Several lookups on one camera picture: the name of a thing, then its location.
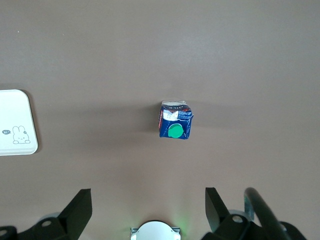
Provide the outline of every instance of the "screw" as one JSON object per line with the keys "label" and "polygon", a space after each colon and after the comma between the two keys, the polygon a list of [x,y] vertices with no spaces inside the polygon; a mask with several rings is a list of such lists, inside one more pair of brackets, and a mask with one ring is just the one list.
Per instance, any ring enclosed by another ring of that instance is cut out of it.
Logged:
{"label": "screw", "polygon": [[48,227],[51,224],[51,221],[44,221],[41,226],[44,227]]}
{"label": "screw", "polygon": [[232,217],[232,220],[235,222],[235,223],[238,223],[238,224],[241,224],[243,223],[244,221],[242,220],[242,218],[238,215],[235,215]]}
{"label": "screw", "polygon": [[283,231],[287,231],[287,228],[285,227],[285,225],[280,224],[280,226],[281,226],[281,228],[282,228]]}

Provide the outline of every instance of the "bunny illustration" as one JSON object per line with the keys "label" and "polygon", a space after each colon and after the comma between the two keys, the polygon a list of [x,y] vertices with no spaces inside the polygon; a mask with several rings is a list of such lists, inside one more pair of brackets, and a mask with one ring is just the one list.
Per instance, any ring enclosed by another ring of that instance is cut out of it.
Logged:
{"label": "bunny illustration", "polygon": [[29,136],[25,131],[24,126],[14,126],[13,127],[13,143],[14,144],[29,144]]}

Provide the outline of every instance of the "blue carton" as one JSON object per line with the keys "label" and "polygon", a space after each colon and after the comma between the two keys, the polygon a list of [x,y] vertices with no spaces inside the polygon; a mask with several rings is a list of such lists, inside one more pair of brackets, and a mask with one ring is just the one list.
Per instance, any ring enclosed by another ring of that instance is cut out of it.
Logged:
{"label": "blue carton", "polygon": [[159,114],[160,138],[188,139],[193,117],[185,101],[163,101]]}

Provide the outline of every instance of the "white tray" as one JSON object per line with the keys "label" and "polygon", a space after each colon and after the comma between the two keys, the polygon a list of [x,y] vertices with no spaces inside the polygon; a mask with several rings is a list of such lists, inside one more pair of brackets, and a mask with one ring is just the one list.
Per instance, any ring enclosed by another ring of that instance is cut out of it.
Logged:
{"label": "white tray", "polygon": [[33,154],[38,149],[28,96],[0,90],[0,156]]}

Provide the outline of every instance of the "green circle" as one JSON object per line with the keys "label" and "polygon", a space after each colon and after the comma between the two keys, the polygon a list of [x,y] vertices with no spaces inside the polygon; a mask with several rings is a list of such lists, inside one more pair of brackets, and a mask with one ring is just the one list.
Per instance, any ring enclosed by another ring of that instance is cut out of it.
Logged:
{"label": "green circle", "polygon": [[168,130],[168,136],[174,139],[180,138],[184,134],[184,129],[179,123],[172,124]]}

